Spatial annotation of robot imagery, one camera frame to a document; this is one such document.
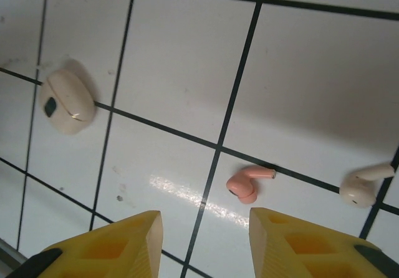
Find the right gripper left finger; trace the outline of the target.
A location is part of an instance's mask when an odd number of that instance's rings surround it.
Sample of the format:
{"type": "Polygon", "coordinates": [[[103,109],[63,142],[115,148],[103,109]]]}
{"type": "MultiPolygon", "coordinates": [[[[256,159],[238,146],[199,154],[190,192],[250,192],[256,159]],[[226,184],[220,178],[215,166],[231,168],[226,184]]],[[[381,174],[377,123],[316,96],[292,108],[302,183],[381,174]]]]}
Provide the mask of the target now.
{"type": "Polygon", "coordinates": [[[15,277],[158,277],[163,245],[160,211],[145,211],[45,248],[15,277]]]}

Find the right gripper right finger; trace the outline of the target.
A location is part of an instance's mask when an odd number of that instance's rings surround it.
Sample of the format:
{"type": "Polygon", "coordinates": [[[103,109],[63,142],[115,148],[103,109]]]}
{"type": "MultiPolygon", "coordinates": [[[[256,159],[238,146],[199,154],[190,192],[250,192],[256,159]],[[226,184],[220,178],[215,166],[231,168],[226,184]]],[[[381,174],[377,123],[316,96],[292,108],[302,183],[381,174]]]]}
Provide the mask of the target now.
{"type": "Polygon", "coordinates": [[[374,244],[267,208],[251,208],[256,277],[398,277],[398,263],[374,244]]]}

